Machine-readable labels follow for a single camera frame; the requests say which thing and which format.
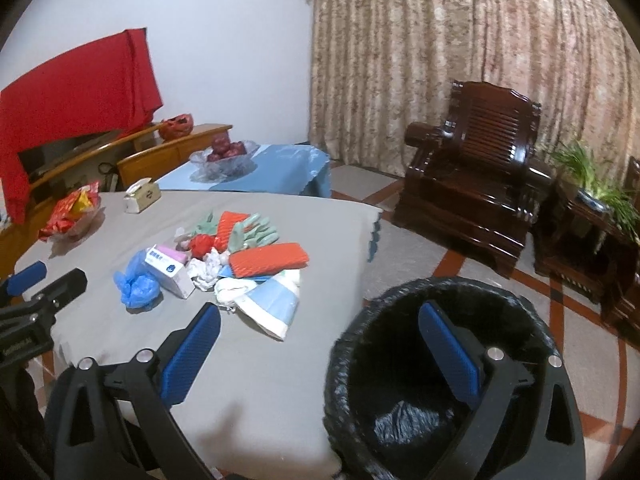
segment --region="dark wooden chair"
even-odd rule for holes
[[[408,126],[418,148],[404,180],[394,223],[431,227],[488,250],[510,276],[552,183],[533,157],[540,104],[485,82],[454,81],[442,127]]]

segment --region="white wall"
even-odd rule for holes
[[[0,89],[70,48],[147,27],[164,107],[231,123],[235,139],[307,138],[312,9],[306,0],[34,0],[0,52]]]

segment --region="curtain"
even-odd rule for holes
[[[640,155],[640,54],[606,0],[314,1],[309,139],[333,158],[403,175],[453,79],[540,102],[538,145],[577,136],[611,178]]]

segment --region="red plastic bag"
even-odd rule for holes
[[[49,221],[40,229],[38,234],[40,240],[46,241],[54,235],[68,235],[75,238],[84,235],[100,207],[99,188],[100,182],[92,182],[58,200]]]
[[[158,127],[158,134],[162,140],[180,139],[186,137],[193,130],[193,116],[182,114],[171,119],[164,119]]]

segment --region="blue tablecloth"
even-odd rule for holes
[[[329,155],[313,146],[270,144],[254,155],[255,170],[218,184],[194,182],[197,167],[186,162],[158,179],[161,190],[210,190],[331,196]]]

